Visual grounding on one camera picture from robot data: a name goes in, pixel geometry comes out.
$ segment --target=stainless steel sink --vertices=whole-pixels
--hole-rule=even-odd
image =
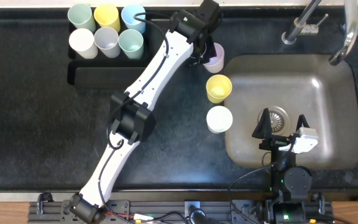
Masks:
[[[300,114],[319,135],[318,145],[296,157],[299,166],[348,169],[358,164],[358,103],[352,69],[328,55],[242,55],[224,69],[233,85],[224,105],[233,114],[226,151],[244,167],[260,167],[266,151],[251,137],[269,108],[273,133],[295,132]],[[269,163],[270,154],[265,158]]]

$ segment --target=faucet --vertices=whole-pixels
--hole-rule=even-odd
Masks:
[[[316,25],[306,24],[310,15],[317,8],[321,0],[312,0],[302,12],[300,17],[293,21],[293,25],[287,32],[282,34],[282,40],[285,44],[291,45],[296,42],[298,35],[317,34],[319,25],[328,17],[324,16]],[[358,34],[358,8],[357,0],[344,0],[345,15],[346,15],[346,34],[345,41],[342,47],[329,58],[331,65],[337,65],[345,59],[345,57],[352,50],[354,42]]]

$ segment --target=wooden surface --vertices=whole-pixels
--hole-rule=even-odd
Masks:
[[[28,209],[28,202],[0,202],[0,224],[27,223]],[[358,224],[358,202],[334,202],[334,212],[336,217]]]

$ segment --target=sink drain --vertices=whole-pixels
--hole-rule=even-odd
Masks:
[[[285,131],[285,129],[283,129],[283,128],[288,126],[286,123],[286,120],[288,120],[288,115],[281,108],[280,109],[283,111],[283,113],[279,112],[278,110],[274,110],[274,109],[272,107],[268,108],[268,111],[270,113],[270,122],[272,124],[272,132],[277,133],[279,131]],[[262,113],[263,113],[263,110],[259,113],[258,122],[260,121],[260,118],[262,117]]]

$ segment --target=yellow cup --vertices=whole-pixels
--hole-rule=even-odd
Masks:
[[[228,77],[213,75],[206,82],[206,94],[212,103],[222,102],[231,93],[232,85]]]
[[[121,29],[118,9],[113,4],[98,6],[93,13],[94,19],[101,27],[111,27],[117,32]]]

